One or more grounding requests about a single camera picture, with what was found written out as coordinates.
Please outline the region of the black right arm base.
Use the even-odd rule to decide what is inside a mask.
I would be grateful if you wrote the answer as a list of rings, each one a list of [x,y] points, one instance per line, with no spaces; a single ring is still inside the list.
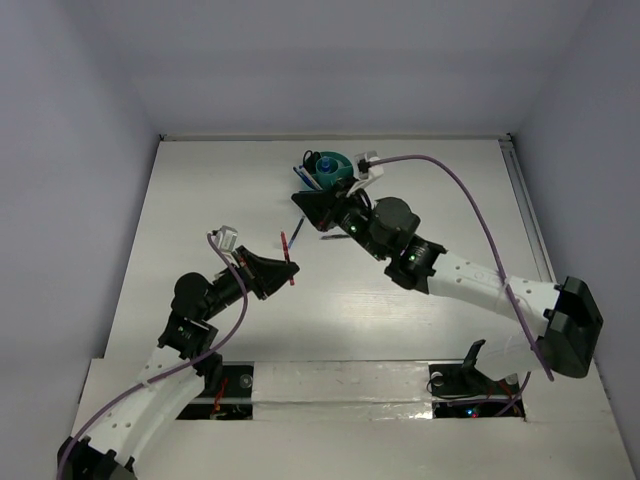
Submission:
[[[517,376],[492,380],[476,369],[485,343],[474,342],[461,362],[429,367],[426,391],[432,397],[434,418],[526,418]]]

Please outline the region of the clear blue-capped marker pen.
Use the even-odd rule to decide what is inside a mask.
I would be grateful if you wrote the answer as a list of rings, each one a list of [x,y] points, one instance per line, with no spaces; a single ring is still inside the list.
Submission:
[[[330,173],[333,169],[332,159],[330,157],[321,157],[317,162],[317,169],[322,173]]]

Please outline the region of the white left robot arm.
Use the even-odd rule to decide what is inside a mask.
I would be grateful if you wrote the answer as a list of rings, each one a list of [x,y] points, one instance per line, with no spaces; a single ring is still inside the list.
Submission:
[[[240,246],[223,259],[214,280],[190,272],[174,286],[166,326],[133,384],[98,410],[57,454],[59,479],[133,479],[181,411],[198,395],[222,390],[222,343],[211,319],[248,296],[265,300],[289,283],[299,267]]]

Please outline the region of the blue ballpoint pen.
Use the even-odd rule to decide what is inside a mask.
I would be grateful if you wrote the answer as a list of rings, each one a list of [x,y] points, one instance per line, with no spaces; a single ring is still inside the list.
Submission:
[[[322,191],[323,188],[318,183],[318,181],[313,177],[311,173],[309,173],[303,165],[293,166],[292,170],[294,173],[303,181],[305,185],[307,185],[310,189],[314,191]]]

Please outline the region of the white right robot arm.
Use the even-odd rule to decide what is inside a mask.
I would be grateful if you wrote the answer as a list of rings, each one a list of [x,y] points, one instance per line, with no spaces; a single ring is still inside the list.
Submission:
[[[520,332],[504,341],[480,339],[460,368],[462,384],[482,392],[496,380],[548,367],[581,379],[587,376],[603,326],[588,285],[569,276],[563,283],[502,276],[417,235],[419,217],[396,197],[369,204],[350,183],[329,191],[292,194],[319,231],[343,230],[375,259],[398,286],[460,300],[517,322]]]

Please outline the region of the purple dark gel pen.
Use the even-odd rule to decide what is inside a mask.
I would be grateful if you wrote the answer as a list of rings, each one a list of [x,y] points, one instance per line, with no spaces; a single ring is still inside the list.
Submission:
[[[333,240],[344,240],[344,239],[350,239],[350,235],[348,234],[329,234],[329,235],[323,235],[320,237],[321,241],[333,241]]]

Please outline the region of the red pen refill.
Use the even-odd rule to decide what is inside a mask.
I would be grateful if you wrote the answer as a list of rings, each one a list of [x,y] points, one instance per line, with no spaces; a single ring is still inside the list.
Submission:
[[[289,247],[288,247],[288,241],[287,241],[286,233],[283,230],[281,230],[281,232],[280,232],[280,240],[281,240],[284,260],[289,264],[289,263],[291,263],[291,258],[290,258],[290,253],[289,253]],[[295,280],[294,280],[293,276],[289,279],[289,284],[290,284],[290,286],[295,286]]]

